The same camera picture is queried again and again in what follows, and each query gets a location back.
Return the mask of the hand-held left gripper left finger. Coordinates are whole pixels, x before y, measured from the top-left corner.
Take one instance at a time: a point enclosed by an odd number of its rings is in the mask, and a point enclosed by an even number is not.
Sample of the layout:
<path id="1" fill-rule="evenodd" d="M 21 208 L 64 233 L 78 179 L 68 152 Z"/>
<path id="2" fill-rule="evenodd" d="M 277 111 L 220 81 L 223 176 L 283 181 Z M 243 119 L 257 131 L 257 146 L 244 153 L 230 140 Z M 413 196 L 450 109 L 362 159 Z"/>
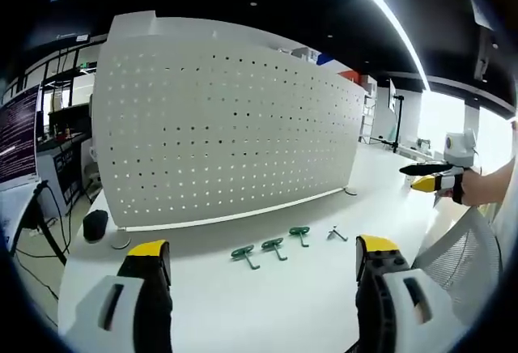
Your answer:
<path id="1" fill-rule="evenodd" d="M 117 274 L 103 277 L 78 303 L 64 334 L 74 352 L 171 352 L 169 243 L 142 243 Z"/>

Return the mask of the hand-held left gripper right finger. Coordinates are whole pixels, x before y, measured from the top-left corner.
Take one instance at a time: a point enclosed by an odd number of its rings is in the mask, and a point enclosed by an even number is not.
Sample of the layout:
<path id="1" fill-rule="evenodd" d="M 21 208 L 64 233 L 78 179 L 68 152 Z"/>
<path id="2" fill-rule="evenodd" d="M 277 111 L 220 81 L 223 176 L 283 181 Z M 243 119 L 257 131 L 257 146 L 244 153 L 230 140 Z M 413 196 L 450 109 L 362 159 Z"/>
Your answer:
<path id="1" fill-rule="evenodd" d="M 391 240 L 356 237 L 356 352 L 449 352 L 462 323 L 449 294 Z"/>

